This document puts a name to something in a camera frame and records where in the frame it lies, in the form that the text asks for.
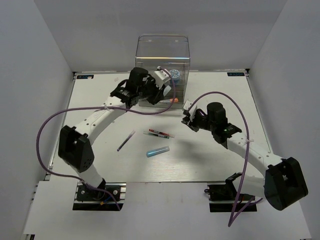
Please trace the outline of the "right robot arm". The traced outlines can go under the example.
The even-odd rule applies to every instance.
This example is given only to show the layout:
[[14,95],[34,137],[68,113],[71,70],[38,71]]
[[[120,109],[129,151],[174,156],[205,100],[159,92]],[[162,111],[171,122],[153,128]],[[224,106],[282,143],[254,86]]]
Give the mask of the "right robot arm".
[[207,105],[204,112],[187,101],[183,105],[182,123],[192,131],[209,131],[213,139],[227,150],[247,157],[248,162],[261,173],[261,177],[235,173],[219,187],[210,187],[207,193],[212,201],[236,200],[242,195],[264,198],[276,210],[282,211],[308,195],[309,190],[300,166],[293,157],[283,158],[258,144],[248,141],[240,128],[228,122],[226,110],[219,102]]

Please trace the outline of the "orange highlighter marker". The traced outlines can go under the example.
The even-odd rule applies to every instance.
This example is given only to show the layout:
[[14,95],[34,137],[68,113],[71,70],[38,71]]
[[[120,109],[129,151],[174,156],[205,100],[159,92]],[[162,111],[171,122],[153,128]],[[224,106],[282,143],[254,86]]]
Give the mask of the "orange highlighter marker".
[[170,103],[177,103],[177,102],[179,102],[179,99],[176,97],[176,98],[171,98],[171,99],[169,99],[169,102]]

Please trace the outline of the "clear plastic drawer organizer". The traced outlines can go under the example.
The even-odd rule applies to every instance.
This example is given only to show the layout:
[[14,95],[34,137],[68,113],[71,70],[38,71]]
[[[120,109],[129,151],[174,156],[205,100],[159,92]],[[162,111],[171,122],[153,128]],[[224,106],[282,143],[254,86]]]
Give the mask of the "clear plastic drawer organizer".
[[140,100],[140,107],[167,108],[171,102],[169,99],[178,98],[179,102],[174,102],[173,109],[181,109],[184,105],[186,88],[190,70],[190,47],[187,36],[179,34],[143,34],[138,37],[135,66],[144,68],[153,73],[157,67],[162,67],[168,72],[179,70],[181,73],[180,82],[175,85],[175,93],[171,90],[164,100],[156,105],[148,103],[147,100]]

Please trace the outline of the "blue cleaning gel jar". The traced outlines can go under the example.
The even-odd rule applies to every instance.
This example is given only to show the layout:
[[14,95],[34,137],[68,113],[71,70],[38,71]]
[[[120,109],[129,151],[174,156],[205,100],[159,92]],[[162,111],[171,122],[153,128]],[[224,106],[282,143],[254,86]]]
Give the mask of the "blue cleaning gel jar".
[[171,80],[170,83],[174,83],[175,85],[178,84],[181,80],[181,72],[177,69],[171,69],[169,71],[170,75],[171,75]]

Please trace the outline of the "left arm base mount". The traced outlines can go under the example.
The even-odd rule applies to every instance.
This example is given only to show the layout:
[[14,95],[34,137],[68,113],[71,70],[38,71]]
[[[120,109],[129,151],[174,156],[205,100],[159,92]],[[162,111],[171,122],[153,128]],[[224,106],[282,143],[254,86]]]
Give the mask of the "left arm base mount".
[[117,212],[122,209],[125,202],[126,183],[107,183],[105,190],[110,192],[113,198],[105,192],[89,189],[82,183],[78,183],[74,201],[73,211],[99,211],[99,212]]

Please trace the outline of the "blue highlighter marker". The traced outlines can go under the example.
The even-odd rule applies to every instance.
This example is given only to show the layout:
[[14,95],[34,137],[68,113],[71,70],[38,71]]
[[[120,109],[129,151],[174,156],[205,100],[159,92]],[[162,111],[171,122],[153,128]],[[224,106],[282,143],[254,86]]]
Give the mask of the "blue highlighter marker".
[[157,149],[149,150],[149,151],[146,152],[146,157],[150,158],[150,157],[162,154],[162,153],[166,153],[169,150],[170,150],[169,146],[164,146],[164,147],[160,147],[160,148],[157,148]]

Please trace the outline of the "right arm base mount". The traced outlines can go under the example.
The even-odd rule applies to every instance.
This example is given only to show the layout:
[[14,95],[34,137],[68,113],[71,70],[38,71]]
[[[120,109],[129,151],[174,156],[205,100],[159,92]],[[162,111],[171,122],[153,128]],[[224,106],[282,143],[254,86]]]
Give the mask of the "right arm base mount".
[[[209,184],[204,189],[204,194],[208,196],[210,213],[231,213],[235,202],[236,193],[234,194],[227,184]],[[252,195],[240,194],[235,212],[237,213],[252,198]],[[243,212],[257,212],[256,198],[254,198],[249,206]]]

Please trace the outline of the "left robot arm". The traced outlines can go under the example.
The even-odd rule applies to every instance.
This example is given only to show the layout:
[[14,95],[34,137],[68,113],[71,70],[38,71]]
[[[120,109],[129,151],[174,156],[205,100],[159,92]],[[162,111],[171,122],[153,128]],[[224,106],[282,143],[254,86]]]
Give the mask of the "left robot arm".
[[106,182],[94,166],[93,143],[118,117],[131,110],[139,100],[152,105],[163,100],[171,90],[169,73],[158,68],[149,73],[134,67],[129,77],[122,80],[110,93],[101,109],[73,127],[65,125],[59,135],[58,156],[68,164],[87,185],[88,193],[100,200],[106,193]]

